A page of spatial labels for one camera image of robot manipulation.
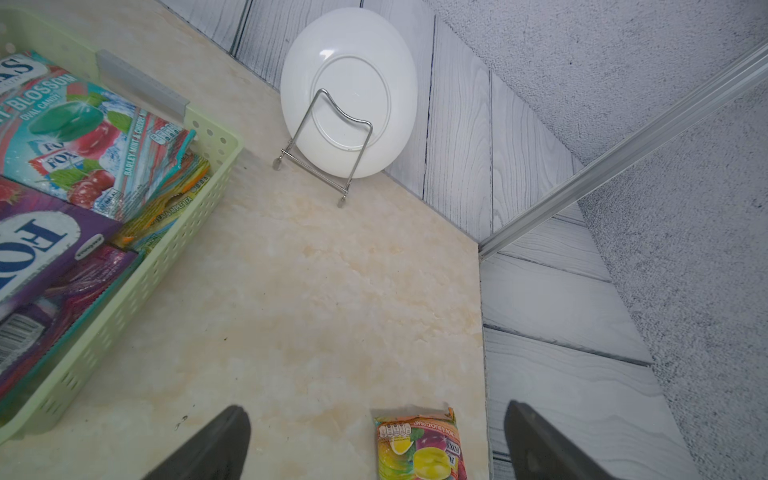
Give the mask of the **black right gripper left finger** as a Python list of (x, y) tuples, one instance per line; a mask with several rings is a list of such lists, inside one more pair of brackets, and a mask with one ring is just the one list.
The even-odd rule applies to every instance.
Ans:
[(247, 412), (230, 405), (144, 479), (240, 479), (250, 438)]

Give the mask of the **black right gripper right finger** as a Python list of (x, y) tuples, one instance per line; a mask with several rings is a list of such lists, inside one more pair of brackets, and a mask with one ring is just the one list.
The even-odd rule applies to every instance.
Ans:
[(526, 403), (509, 402), (504, 434), (517, 479), (614, 479)]

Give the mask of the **pink yellow Fox's candy bag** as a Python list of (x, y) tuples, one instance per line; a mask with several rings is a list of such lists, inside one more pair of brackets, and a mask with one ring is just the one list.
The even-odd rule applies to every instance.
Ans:
[(198, 154), (186, 153), (181, 168), (173, 174), (140, 210), (137, 217), (125, 224), (111, 239), (118, 248), (128, 248), (140, 233), (147, 230), (166, 209), (172, 198), (191, 189), (210, 169), (210, 162)]

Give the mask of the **pink Fox's berries candy bag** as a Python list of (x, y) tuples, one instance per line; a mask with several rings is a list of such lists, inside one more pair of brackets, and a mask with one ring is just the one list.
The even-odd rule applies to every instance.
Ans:
[(1, 391), (7, 393), (138, 262), (119, 222), (1, 181)]

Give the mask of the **teal red Fox's fruits bag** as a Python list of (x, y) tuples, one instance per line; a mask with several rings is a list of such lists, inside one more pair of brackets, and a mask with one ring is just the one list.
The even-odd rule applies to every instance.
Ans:
[(129, 221), (194, 137), (34, 51), (1, 61), (2, 175), (75, 206)]

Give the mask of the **green Fox's spring tea bag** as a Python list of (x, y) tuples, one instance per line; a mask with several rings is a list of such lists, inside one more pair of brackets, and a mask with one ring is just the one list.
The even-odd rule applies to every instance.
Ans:
[(142, 255), (148, 255), (196, 199), (210, 178), (211, 174), (204, 175), (189, 190), (171, 198), (149, 227), (131, 241), (129, 249)]

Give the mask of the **green plastic basket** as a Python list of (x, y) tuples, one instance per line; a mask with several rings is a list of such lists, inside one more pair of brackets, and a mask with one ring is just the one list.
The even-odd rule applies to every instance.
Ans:
[(32, 370), (31, 378), (20, 382), (17, 393), (2, 402), (1, 440), (8, 442), (45, 433), (58, 423), (219, 203), (243, 140), (174, 90), (44, 16), (22, 7), (4, 6), (1, 18), (6, 24), (1, 34), (3, 44), (35, 50), (88, 80), (101, 82), (108, 76), (122, 83), (127, 91), (196, 130), (191, 149), (213, 164), (210, 181), (158, 246), (120, 284), (109, 288), (91, 317), (65, 334), (43, 364)]

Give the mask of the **orange Fox's fruits candy bag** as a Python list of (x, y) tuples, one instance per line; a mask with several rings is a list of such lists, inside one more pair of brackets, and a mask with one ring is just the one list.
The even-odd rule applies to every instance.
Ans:
[(374, 418), (377, 477), (442, 480), (467, 477), (464, 450), (452, 408)]

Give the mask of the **white plate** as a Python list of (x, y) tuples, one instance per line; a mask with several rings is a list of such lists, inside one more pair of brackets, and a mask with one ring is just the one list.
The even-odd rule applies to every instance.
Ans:
[(413, 131), (417, 72), (404, 39), (375, 12), (349, 7), (310, 23), (286, 56), (281, 99), (325, 88), (351, 115), (371, 121), (374, 136), (355, 179), (387, 168)]

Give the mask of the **aluminium corner post right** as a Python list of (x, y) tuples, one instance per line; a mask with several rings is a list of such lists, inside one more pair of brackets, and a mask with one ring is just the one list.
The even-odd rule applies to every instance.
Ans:
[(690, 91), (668, 110), (590, 162), (566, 182), (479, 244), (485, 261), (582, 197), (729, 102), (767, 80), (767, 42), (762, 41)]

